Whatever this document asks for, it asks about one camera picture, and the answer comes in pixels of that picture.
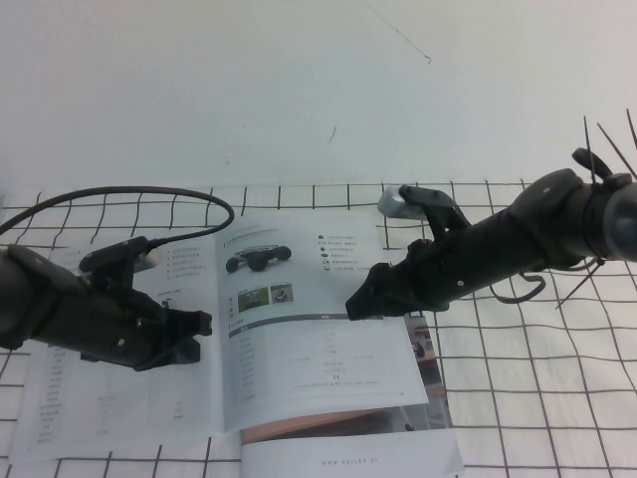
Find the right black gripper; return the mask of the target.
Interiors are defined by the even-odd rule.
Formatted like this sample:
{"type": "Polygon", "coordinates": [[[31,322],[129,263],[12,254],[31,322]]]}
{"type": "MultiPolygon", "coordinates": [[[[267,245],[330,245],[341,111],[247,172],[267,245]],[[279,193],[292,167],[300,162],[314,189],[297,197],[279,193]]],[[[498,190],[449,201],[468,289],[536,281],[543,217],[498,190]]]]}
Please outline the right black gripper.
{"type": "Polygon", "coordinates": [[[412,243],[406,258],[394,267],[375,264],[345,308],[352,321],[444,312],[455,300],[498,281],[499,225],[476,223],[442,229],[432,241],[412,243]]]}

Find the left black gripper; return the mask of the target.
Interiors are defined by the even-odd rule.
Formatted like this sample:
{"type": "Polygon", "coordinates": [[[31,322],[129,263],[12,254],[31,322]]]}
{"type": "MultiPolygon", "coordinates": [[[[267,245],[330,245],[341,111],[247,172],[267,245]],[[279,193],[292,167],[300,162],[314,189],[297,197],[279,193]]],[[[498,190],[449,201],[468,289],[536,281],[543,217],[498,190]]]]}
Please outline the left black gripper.
{"type": "Polygon", "coordinates": [[[163,309],[128,289],[82,287],[64,294],[47,319],[48,345],[137,371],[198,363],[201,346],[194,339],[211,334],[210,314],[163,309]]]}

